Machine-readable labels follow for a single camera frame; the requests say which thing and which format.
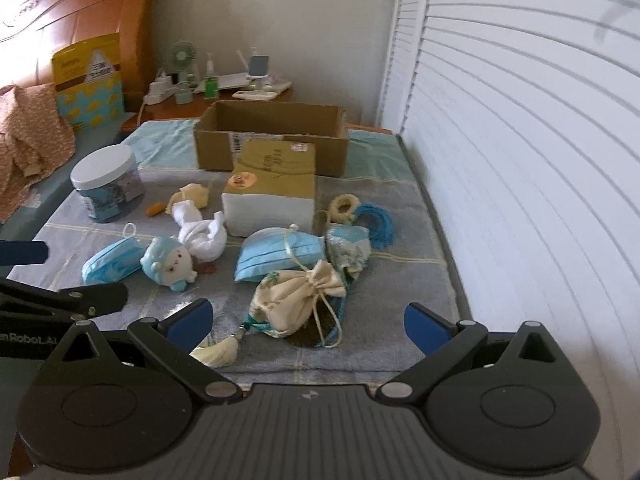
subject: blue gripper pad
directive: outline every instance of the blue gripper pad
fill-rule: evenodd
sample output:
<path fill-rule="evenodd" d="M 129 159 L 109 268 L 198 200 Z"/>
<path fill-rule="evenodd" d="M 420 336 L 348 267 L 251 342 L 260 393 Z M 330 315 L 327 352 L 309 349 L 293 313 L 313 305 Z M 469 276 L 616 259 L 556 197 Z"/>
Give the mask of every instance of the blue gripper pad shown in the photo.
<path fill-rule="evenodd" d="M 458 328 L 420 303 L 410 303 L 404 309 L 404 333 L 428 355 L 453 338 Z"/>
<path fill-rule="evenodd" d="M 0 240 L 0 267 L 43 264 L 49 257 L 44 242 Z"/>
<path fill-rule="evenodd" d="M 158 324 L 158 332 L 180 350 L 190 353 L 211 332 L 213 308 L 207 300 L 196 300 Z"/>

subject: tassel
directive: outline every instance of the tassel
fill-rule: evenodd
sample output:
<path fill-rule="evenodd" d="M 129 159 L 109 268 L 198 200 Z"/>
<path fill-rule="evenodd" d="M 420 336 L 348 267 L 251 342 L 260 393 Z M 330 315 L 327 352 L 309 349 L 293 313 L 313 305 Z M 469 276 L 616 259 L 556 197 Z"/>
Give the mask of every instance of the tassel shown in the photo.
<path fill-rule="evenodd" d="M 238 342 L 244 337 L 247 327 L 242 324 L 233 334 L 220 343 L 206 348 L 196 348 L 191 356 L 210 368 L 220 368 L 233 364 L 238 357 Z"/>

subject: nightstand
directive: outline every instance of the nightstand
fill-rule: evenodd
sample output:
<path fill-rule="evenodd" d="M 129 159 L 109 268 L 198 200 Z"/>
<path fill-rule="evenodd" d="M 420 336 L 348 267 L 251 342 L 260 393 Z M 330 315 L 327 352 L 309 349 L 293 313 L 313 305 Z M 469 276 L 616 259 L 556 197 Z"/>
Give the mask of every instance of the nightstand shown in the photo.
<path fill-rule="evenodd" d="M 207 108 L 215 101 L 232 99 L 232 95 L 238 91 L 237 88 L 230 90 L 221 90 L 218 99 L 205 99 L 204 94 L 194 94 L 193 101 L 183 105 L 175 103 L 175 97 L 171 96 L 157 105 L 145 106 L 142 110 L 140 124 L 146 121 L 160 121 L 169 119 L 197 119 L 202 116 Z M 282 94 L 274 99 L 274 101 L 291 101 L 293 97 L 293 88 L 285 90 Z M 133 133 L 137 128 L 138 114 L 126 120 L 120 127 L 120 132 L 125 136 Z"/>

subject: yellow poster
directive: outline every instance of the yellow poster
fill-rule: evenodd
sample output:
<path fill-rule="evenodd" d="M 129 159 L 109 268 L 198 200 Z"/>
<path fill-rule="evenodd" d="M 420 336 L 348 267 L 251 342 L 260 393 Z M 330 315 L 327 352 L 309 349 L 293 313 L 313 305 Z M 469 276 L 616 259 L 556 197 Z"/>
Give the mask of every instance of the yellow poster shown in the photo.
<path fill-rule="evenodd" d="M 75 132 L 124 113 L 118 33 L 69 45 L 56 52 L 51 63 L 58 110 Z"/>

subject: yellow ring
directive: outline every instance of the yellow ring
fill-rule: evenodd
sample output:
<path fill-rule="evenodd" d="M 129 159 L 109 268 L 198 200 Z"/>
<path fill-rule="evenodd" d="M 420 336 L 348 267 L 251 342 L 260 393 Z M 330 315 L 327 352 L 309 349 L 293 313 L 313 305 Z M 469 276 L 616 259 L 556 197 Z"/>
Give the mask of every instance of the yellow ring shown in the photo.
<path fill-rule="evenodd" d="M 354 195 L 338 195 L 329 204 L 329 215 L 331 215 L 331 222 L 337 224 L 347 224 L 355 220 L 353 212 L 356 211 L 360 205 L 360 200 Z M 341 207 L 349 206 L 347 211 L 340 211 Z"/>

